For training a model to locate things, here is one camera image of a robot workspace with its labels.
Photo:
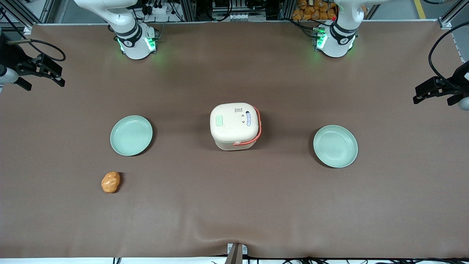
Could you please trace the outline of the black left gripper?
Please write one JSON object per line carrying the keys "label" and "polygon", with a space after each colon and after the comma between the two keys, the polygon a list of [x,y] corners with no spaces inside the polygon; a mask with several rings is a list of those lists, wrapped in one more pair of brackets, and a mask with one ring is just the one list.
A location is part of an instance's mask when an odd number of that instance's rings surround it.
{"label": "black left gripper", "polygon": [[448,77],[445,83],[441,82],[439,77],[431,77],[425,82],[415,87],[416,95],[413,97],[413,103],[419,104],[425,99],[432,97],[441,97],[444,95],[453,95],[447,99],[447,105],[458,104],[469,93],[469,62],[457,67],[451,77]]}

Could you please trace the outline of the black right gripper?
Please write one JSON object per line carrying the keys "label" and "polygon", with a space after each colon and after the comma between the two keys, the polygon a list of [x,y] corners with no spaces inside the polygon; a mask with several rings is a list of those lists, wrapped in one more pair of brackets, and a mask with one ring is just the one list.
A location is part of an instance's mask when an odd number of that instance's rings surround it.
{"label": "black right gripper", "polygon": [[[38,55],[33,58],[28,56],[24,50],[16,44],[8,44],[10,39],[2,32],[0,37],[0,73],[4,76],[7,69],[12,69],[19,76],[35,75],[47,77],[54,81],[60,87],[65,86],[65,80],[62,78],[62,67],[57,64],[48,55]],[[32,84],[18,77],[16,85],[26,91],[31,91]]]}

